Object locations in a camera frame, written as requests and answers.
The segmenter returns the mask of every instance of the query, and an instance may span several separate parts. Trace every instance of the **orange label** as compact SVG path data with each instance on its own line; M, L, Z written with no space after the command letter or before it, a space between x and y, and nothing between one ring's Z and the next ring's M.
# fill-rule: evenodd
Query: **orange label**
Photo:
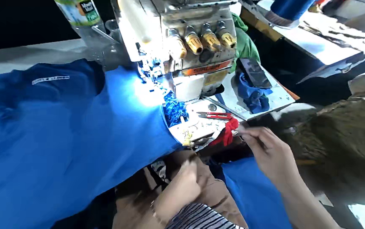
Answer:
M216 64L216 65L212 65L212 66L191 68L191 69L182 71L182 74L185 76L189 76L189 75L199 75L199 74L204 74L204 73L208 73L208 72L213 72L213 71L219 70L221 68L227 67L230 63L231 63L231 60L227 60L225 62Z

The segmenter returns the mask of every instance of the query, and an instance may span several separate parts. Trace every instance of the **blue t-shirt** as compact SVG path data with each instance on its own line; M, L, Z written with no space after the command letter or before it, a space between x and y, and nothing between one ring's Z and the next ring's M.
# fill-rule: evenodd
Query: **blue t-shirt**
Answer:
M50 228L180 148L160 97L86 60L0 74L0 228Z

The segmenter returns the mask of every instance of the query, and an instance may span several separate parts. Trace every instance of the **red rag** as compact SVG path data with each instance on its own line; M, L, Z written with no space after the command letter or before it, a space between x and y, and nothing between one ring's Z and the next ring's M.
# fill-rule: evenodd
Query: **red rag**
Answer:
M231 118L229 122L225 124L225 128L220 133L220 135L215 140L213 140L209 145L210 146L216 145L221 141L224 142L224 146L231 144L233 141L232 130L235 130L238 127L239 127L239 121L237 121L237 119L235 118Z

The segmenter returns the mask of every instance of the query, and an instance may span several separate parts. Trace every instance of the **machine label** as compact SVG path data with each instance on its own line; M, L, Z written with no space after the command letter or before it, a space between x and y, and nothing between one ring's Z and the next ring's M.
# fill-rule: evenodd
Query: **machine label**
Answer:
M53 76L53 77L46 77L46 78L39 78L32 81L32 85L44 82L44 81L52 81L52 80L68 80L69 76Z
M212 65L212 66L206 66L206 67L200 67L200 68L191 68L191 69L188 69L188 70L184 70L182 73L185 76L204 74L204 73L208 73L208 72L213 72L213 71L219 70L221 68L225 68L230 63L231 63L231 60L227 60L225 62L222 62L220 64L216 64L216 65Z

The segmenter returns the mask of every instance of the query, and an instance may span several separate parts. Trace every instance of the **striped shirt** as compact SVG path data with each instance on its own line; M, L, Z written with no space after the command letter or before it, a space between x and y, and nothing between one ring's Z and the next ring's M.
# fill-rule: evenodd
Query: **striped shirt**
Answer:
M166 229L244 229L237 226L205 204L192 203L174 216Z

